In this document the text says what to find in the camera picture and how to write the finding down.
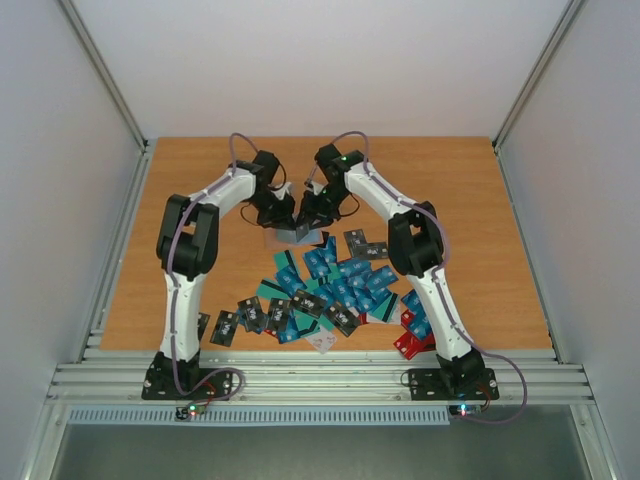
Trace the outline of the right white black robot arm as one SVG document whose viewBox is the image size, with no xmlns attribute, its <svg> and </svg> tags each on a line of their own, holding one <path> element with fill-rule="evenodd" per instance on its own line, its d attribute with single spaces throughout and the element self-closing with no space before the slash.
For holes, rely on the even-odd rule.
<svg viewBox="0 0 640 480">
<path fill-rule="evenodd" d="M 326 183 L 306 182 L 297 223 L 309 229 L 332 224 L 341 218 L 340 206 L 349 195 L 369 205 L 387 223 L 391 264 L 413 286 L 431 325 L 440 382 L 447 396 L 488 392 L 489 370 L 449 290 L 446 238 L 431 204 L 402 194 L 358 150 L 343 154 L 327 144 L 314 161 Z"/>
</svg>

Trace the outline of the black vip membership card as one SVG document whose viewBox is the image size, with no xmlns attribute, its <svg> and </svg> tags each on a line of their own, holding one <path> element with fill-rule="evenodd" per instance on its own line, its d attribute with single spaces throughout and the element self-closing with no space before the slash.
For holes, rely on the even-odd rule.
<svg viewBox="0 0 640 480">
<path fill-rule="evenodd" d="M 301 224 L 296 227 L 295 230 L 295 238 L 297 244 L 306 244 L 308 242 L 308 237 L 310 234 L 310 229 L 308 224 Z"/>
</svg>

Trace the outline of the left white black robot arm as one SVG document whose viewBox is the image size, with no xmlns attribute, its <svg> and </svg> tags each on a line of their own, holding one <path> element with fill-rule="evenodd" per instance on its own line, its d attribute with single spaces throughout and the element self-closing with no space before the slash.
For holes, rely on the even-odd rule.
<svg viewBox="0 0 640 480">
<path fill-rule="evenodd" d="M 148 370 L 151 387 L 189 398 L 205 381 L 199 368 L 199 308 L 204 282 L 218 256 L 224 215 L 247 202 L 257 210 L 260 227 L 295 229 L 290 189 L 273 185 L 280 166 L 273 153 L 259 150 L 251 162 L 233 161 L 204 189 L 167 200 L 156 245 L 167 307 L 163 340 Z"/>
</svg>

